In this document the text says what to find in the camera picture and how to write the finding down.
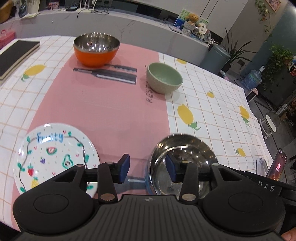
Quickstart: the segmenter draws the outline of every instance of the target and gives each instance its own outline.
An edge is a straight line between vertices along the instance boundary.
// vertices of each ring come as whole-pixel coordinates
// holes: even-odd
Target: pink placemat
[[[53,122],[72,125],[90,138],[101,163],[117,162],[128,153],[128,175],[143,178],[154,146],[170,134],[164,95],[146,95],[146,66],[158,61],[157,52],[121,44],[111,64],[137,68],[133,85],[74,72],[73,68],[85,67],[73,54],[45,95],[29,131]],[[126,193],[145,194],[146,190]],[[13,201],[18,195],[14,188]]]

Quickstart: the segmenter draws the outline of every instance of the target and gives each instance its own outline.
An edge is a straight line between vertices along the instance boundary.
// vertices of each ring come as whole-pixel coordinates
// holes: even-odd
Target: lemon print
[[[246,123],[247,126],[250,126],[248,123],[250,122],[248,119],[250,118],[250,114],[247,112],[247,110],[240,106],[239,107],[240,113],[242,115],[242,118],[244,120],[244,122]]]
[[[28,68],[22,76],[22,81],[24,81],[25,79],[28,79],[30,76],[39,74],[40,72],[42,72],[42,70],[44,70],[44,68],[45,68],[45,65],[43,64],[37,64]]]
[[[209,96],[210,98],[214,98],[214,93],[212,91],[209,91],[207,93],[207,96]]]
[[[178,107],[178,114],[181,120],[188,125],[189,127],[193,128],[194,130],[198,131],[200,128],[197,128],[197,121],[194,122],[193,114],[191,111],[185,106],[184,104]]]
[[[181,59],[177,59],[177,61],[180,63],[180,64],[187,64],[187,62],[186,61],[184,61],[184,60],[181,60]]]
[[[243,149],[241,149],[241,148],[237,148],[237,150],[236,150],[236,153],[237,153],[237,154],[239,154],[240,156],[243,156],[243,157],[245,157],[245,156],[246,156],[246,154],[245,154],[244,150],[243,150]]]
[[[38,177],[33,177],[33,181],[31,183],[31,188],[38,186],[38,184],[39,184]]]

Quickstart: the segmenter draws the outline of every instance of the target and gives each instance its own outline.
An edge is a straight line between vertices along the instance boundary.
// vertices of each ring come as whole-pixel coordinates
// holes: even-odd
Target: metal screw
[[[196,199],[196,196],[194,194],[191,193],[186,193],[182,195],[182,199],[185,201],[193,201]]]
[[[100,196],[100,198],[104,201],[111,201],[115,198],[115,196],[112,193],[104,193]]]

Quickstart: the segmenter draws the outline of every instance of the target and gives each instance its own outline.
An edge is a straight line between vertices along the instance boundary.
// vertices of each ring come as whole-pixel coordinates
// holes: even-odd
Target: pink box
[[[5,45],[15,39],[15,32],[10,30],[2,30],[0,34],[0,49],[2,49]]]

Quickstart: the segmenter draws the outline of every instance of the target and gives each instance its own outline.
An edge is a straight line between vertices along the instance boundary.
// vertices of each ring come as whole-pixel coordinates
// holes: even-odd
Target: painted plate
[[[22,194],[76,165],[96,168],[99,156],[89,138],[73,126],[51,123],[39,126],[22,141],[14,165],[15,183]],[[93,197],[97,183],[88,183]]]

